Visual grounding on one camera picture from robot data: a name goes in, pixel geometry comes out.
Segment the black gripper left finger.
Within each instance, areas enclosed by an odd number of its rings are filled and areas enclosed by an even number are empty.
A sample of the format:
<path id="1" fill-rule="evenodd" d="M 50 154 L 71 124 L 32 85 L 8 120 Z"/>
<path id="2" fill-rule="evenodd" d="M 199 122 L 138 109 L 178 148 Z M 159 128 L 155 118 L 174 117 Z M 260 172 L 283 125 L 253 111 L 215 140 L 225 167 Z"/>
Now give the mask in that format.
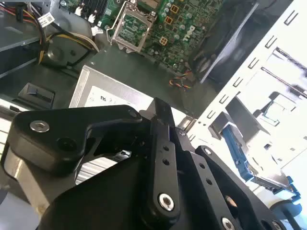
<path id="1" fill-rule="evenodd" d="M 1 166 L 29 203 L 41 211 L 64 192 L 127 159 L 177 178 L 171 107 L 154 99 L 141 115 L 128 105 L 26 111 L 12 120 Z"/>

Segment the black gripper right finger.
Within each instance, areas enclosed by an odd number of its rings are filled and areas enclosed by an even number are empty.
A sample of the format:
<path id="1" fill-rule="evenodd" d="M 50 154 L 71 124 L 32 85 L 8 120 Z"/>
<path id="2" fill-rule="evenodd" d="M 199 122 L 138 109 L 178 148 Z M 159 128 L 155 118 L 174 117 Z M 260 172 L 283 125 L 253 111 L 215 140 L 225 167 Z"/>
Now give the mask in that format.
<path id="1" fill-rule="evenodd" d="M 284 230 L 285 226 L 207 146 L 175 129 L 181 208 L 191 230 Z"/>

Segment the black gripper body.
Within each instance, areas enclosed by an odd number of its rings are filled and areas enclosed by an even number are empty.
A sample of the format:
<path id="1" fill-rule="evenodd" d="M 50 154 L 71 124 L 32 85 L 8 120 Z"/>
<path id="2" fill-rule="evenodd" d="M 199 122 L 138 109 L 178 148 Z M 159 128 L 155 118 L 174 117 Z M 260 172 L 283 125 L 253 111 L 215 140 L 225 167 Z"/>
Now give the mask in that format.
<path id="1" fill-rule="evenodd" d="M 124 160 L 64 192 L 43 215 L 41 230 L 215 230 L 217 216 L 203 187 L 206 162 L 176 157 L 177 178 L 160 172 L 154 189 L 150 164 Z"/>

